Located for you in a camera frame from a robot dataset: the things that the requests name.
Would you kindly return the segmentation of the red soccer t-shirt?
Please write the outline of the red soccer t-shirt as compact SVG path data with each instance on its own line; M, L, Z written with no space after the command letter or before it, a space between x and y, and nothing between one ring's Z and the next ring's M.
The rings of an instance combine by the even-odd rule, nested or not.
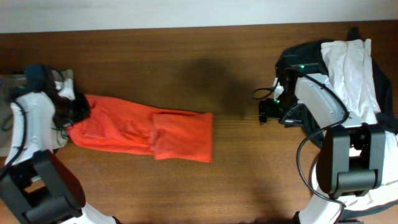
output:
M154 108L108 96L86 99L90 116L67 129L78 146L157 160L212 160L211 113Z

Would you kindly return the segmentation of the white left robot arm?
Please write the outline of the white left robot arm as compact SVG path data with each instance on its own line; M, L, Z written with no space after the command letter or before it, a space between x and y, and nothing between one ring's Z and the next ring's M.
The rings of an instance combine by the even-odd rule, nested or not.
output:
M80 181L55 156L56 132L90 115L87 99L75 92L73 72L35 64L26 83L11 90L13 126L9 155L1 170L1 200L20 223L118 224L86 201Z

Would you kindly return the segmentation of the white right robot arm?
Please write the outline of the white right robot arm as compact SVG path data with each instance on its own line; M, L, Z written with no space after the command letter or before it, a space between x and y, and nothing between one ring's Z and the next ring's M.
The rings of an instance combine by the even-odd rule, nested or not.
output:
M276 119L285 127L303 126L307 109L319 127L297 148L297 170L313 197L295 214L294 223L346 223L347 205L340 197L362 197L381 186L386 139L382 126L351 114L329 78L308 65L277 68L271 92L274 98L259 102L261 123ZM319 136L323 143L313 167L316 179L309 182L300 155L304 145Z

